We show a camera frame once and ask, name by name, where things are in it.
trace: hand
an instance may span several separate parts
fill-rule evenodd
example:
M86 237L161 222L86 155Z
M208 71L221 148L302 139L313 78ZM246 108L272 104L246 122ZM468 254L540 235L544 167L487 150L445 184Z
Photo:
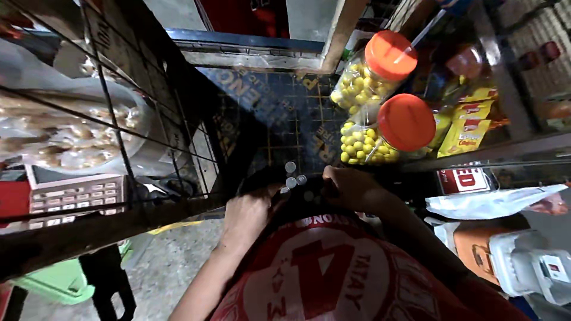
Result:
M218 247L239 255L246 254L279 206L272 207L272 197L282 187L281 183L271 184L229 200Z
M351 211L377 214L385 202L400 201L380 186L369 173L353 168L327 166L323 170L325 199Z

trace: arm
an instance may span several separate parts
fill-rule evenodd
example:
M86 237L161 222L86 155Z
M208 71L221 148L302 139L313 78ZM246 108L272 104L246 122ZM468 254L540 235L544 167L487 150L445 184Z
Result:
M327 166L323 179L327 201L378 216L391 243L418 260L468 308L487 319L500 316L503 320L529 320L466 268L402 200L382 188L371 175Z
M329 203L378 216L391 243L418 260L450 289L471 274L402 200L382 188L371 175L352 168L328 166L323 178L330 181L326 186L333 185L336 189L333 197L325 196Z
M246 252L266 227L273 212L271 199L280 188L281 185L275 184L228 201L220 241L169 321L205 320L212 313Z

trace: number 4 print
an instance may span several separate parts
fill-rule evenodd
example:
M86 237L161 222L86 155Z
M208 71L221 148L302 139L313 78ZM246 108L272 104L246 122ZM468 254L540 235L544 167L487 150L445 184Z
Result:
M320 240L293 250L306 320L335 309L354 252L348 244L324 250Z

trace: yellow snack packet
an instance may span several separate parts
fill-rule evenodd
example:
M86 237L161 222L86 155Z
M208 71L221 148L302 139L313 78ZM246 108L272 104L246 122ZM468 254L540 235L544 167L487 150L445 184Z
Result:
M452 116L449 114L434 114L434 120L436 122L436 133L434 134L434 138L428 144L428 148L435 149L444 139L446 132L448 131L448 127L452 123Z
M454 110L454 119L485 119L492 104L493 101L460 104Z
M469 102L479 102L496 99L498 97L498 90L496 88L482 87L476 89L472 95L460 98L459 102L469 103Z
M450 130L438 150L437 157L440 158L477 150L490 123L491 120L488 119L453 120Z

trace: plastic jar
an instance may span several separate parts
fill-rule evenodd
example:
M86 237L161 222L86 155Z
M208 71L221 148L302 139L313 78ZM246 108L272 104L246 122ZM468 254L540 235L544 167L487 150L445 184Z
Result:
M416 63L410 41L393 31L379 31L347 64L330 98L353 115L367 102L385 101Z
M341 161L382 164L422 158L435 132L428 105L417 96L399 94L380 107L376 123L345 123L341 129Z

